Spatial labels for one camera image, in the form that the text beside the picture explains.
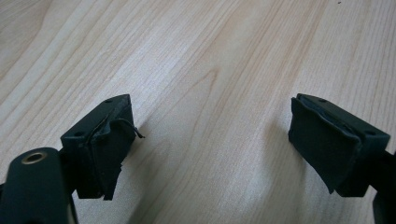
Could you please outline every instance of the hole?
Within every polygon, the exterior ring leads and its hole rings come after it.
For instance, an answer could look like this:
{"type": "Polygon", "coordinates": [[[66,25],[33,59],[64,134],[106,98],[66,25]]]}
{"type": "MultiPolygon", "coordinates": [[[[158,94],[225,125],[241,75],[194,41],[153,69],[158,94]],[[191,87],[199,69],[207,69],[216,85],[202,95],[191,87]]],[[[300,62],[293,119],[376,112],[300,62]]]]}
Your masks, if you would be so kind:
{"type": "Polygon", "coordinates": [[[47,157],[45,152],[35,152],[23,158],[22,163],[29,165],[44,160],[47,157]]]}
{"type": "Polygon", "coordinates": [[[375,135],[375,132],[373,131],[364,131],[365,133],[367,133],[368,135],[375,135]]]}
{"type": "Polygon", "coordinates": [[[82,136],[82,135],[84,135],[84,132],[76,132],[76,133],[75,133],[75,137],[80,137],[80,136],[82,136]]]}

